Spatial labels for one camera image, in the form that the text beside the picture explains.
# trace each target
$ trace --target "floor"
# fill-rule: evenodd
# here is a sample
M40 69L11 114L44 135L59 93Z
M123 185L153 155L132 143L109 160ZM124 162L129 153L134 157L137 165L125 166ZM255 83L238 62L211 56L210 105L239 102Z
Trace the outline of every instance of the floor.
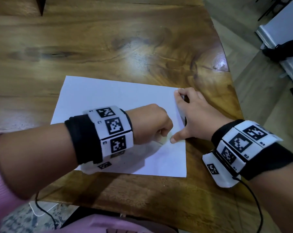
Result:
M257 19L270 0L204 0L220 36L244 117L263 125L284 139L282 145L293 152L293 83L280 78L283 69L260 51L261 41L254 31L270 20ZM76 209L57 205L51 210L62 224ZM37 232L52 229L49 216L36 217L26 204L5 217L0 232Z

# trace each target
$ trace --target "black cable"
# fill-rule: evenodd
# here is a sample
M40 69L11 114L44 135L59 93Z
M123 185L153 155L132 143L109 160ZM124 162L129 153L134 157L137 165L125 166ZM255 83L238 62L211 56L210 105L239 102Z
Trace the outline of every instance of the black cable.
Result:
M261 217L261 222L260 222L259 228L257 230L257 233L261 232L261 229L262 229L262 226L263 226L263 214L262 214L262 211L261 211L259 201L257 200L256 196L254 195L254 193L252 192L252 190L250 189L250 187L246 183L244 183L242 180L238 179L237 177L232 177L232 178L234 180L236 180L236 181L239 181L241 184L243 184L250 191L250 193L252 194L254 200L256 201L258 209L259 209L260 217Z
M43 208L41 208L41 207L39 206L39 204L37 203L37 197L38 197L38 196L39 196L39 192L37 192L37 193L36 193L36 196L35 196L35 205L38 207L39 210L43 211L44 213L46 213L48 216L51 217L51 219L52 219L53 222L54 222L54 229L56 230L56 229L57 229L57 225L56 225L56 221L55 221L55 219L53 218L53 216L52 216L50 213L48 213L47 211L45 211Z

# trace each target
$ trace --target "fingernail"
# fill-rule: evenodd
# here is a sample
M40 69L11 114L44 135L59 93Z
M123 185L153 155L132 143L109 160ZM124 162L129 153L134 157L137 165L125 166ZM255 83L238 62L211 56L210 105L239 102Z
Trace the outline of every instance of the fingernail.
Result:
M176 143L176 140L174 138L170 138L170 143L171 144L175 144Z

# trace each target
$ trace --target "white paper sheet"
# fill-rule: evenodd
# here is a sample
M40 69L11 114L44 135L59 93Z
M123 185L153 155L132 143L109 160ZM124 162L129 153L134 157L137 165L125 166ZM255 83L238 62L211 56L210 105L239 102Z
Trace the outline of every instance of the white paper sheet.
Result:
M134 167L122 169L111 166L106 172L186 177L185 141L176 144L169 142L169 138L184 127L173 95L175 89L67 76L51 124L62 123L69 117L81 115L87 109L116 105L123 110L129 110L155 103L167 111L174 124L167 141L160 147L155 145L157 151L150 156L144 156L145 158L136 162Z

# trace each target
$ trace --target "wood grain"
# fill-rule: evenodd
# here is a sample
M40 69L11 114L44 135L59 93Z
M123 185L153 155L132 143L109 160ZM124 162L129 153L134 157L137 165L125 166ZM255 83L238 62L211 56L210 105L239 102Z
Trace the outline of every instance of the wood grain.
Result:
M0 18L0 130L49 124L66 75L194 87L226 116L242 118L201 0L47 0L42 18ZM242 232L239 211L252 208L251 196L239 185L215 185L202 162L211 149L187 140L186 178L73 171L39 198L191 232Z
M0 15L40 16L36 0L0 0Z

